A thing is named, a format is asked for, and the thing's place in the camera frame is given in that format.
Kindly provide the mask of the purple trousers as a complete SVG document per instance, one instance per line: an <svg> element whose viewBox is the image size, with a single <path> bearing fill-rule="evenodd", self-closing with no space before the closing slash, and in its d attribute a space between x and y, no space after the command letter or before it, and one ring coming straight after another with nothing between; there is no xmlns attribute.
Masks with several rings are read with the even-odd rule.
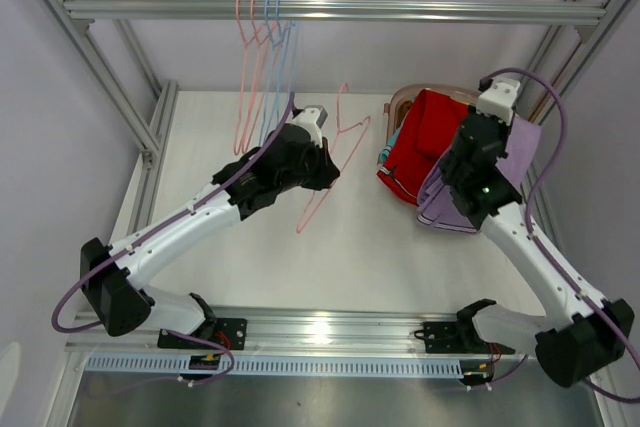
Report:
<svg viewBox="0 0 640 427"><path fill-rule="evenodd" d="M522 117L515 116L506 144L506 158L497 161L504 177L516 188L525 178L536 152L541 136L541 127ZM476 234L477 230L454 206L450 188L445 185L439 163L425 177L418 192L417 222L436 229Z"/></svg>

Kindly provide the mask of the red trousers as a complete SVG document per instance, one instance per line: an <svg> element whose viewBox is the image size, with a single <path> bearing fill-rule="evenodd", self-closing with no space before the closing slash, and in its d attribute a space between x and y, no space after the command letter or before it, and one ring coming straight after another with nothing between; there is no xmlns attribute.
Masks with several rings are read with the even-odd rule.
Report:
<svg viewBox="0 0 640 427"><path fill-rule="evenodd" d="M377 177L396 197L418 204L426 176L451 144L468 108L468 104L433 90L423 89L417 95L396 142L377 172Z"/></svg>

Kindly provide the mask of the teal trousers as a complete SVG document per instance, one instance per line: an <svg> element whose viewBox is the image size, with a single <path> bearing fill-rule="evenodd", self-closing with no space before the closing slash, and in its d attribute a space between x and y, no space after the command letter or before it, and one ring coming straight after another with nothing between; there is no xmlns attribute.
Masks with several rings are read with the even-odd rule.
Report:
<svg viewBox="0 0 640 427"><path fill-rule="evenodd" d="M399 137L400 131L401 131L401 129L398 128L391 135L391 137L387 140L385 146L380 151L379 156L378 156L378 163L379 164L384 164L386 162L386 160L388 159L389 155L391 154L391 151L392 151L393 147L395 146L395 144L397 142L397 138Z"/></svg>

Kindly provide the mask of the blue hanger of teal trousers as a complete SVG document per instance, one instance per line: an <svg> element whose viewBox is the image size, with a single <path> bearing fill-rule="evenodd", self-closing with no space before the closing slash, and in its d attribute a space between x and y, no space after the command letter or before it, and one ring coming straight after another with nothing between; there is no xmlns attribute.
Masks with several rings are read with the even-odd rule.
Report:
<svg viewBox="0 0 640 427"><path fill-rule="evenodd" d="M259 130L259 144L263 145L272 125L280 119L281 88L291 37L291 23L281 15L283 0L265 0L264 20L267 23L269 61L264 103Z"/></svg>

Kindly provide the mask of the pink hanger of yellow trousers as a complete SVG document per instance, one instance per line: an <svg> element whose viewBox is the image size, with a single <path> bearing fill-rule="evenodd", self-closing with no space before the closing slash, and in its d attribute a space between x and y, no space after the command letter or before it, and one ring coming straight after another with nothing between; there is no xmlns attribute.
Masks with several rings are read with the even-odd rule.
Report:
<svg viewBox="0 0 640 427"><path fill-rule="evenodd" d="M255 118L256 90L258 81L261 79L263 44L265 42L262 36L264 23L258 23L256 20L257 0L249 0L247 22L242 20L242 2L243 0L235 2L235 20L243 45L237 118L232 143L235 155L246 153L251 142L250 126Z"/></svg>

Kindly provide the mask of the blue hanger of red trousers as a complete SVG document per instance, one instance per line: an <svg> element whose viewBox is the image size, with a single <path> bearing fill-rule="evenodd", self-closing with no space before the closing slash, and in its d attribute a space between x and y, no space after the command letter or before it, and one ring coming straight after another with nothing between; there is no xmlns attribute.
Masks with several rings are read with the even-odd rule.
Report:
<svg viewBox="0 0 640 427"><path fill-rule="evenodd" d="M287 61L285 63L284 72L283 72L283 78L282 78L282 88L281 88L281 97L280 97L280 100L281 100L280 119L283 116L285 98L291 92L291 86L292 86L292 80L293 80L293 71L295 70L295 63L296 63L298 34L299 34L299 23L298 22L296 22L295 20L285 20L285 21L289 21L291 23L291 37L290 37L290 43L289 43L288 57L287 57Z"/></svg>

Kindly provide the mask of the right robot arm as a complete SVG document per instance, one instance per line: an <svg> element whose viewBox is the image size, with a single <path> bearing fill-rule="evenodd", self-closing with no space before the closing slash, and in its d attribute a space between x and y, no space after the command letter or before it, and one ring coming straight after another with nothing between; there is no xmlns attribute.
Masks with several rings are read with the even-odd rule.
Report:
<svg viewBox="0 0 640 427"><path fill-rule="evenodd" d="M499 170L510 124L471 108L438 166L459 213L516 267L544 308L541 316L494 303L455 327L456 342L478 351L488 342L532 355L568 388L632 350L635 320L623 299L610 301L571 266L525 212L518 189Z"/></svg>

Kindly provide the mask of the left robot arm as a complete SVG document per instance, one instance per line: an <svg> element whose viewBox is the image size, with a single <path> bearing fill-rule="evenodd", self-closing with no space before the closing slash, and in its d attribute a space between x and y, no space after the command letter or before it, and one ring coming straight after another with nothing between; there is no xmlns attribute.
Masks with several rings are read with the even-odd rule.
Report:
<svg viewBox="0 0 640 427"><path fill-rule="evenodd" d="M254 148L226 165L192 200L165 217L107 247L97 238L81 249L81 288L111 337L143 327L180 333L203 348L215 336L217 318L198 294L180 296L150 287L175 258L206 236L232 227L293 188L321 191L340 172L328 141L313 123L287 122L272 132L266 150Z"/></svg>

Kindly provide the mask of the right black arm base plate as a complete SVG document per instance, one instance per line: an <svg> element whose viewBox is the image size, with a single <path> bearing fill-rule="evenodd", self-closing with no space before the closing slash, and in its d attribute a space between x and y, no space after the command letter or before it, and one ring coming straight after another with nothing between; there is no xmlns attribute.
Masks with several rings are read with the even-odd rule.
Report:
<svg viewBox="0 0 640 427"><path fill-rule="evenodd" d="M413 332L422 341L428 354L514 354L512 348L502 344L490 344L480 339L469 322L425 321Z"/></svg>

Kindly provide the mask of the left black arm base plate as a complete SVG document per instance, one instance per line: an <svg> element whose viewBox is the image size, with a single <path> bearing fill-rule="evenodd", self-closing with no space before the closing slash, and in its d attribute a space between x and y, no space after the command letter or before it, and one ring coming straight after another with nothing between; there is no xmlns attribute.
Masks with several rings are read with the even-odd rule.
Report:
<svg viewBox="0 0 640 427"><path fill-rule="evenodd" d="M248 321L244 318L218 318L216 322L205 321L191 337L217 343L229 350L242 351L247 338ZM162 330L157 338L160 349L197 350L204 349L205 344L188 340Z"/></svg>

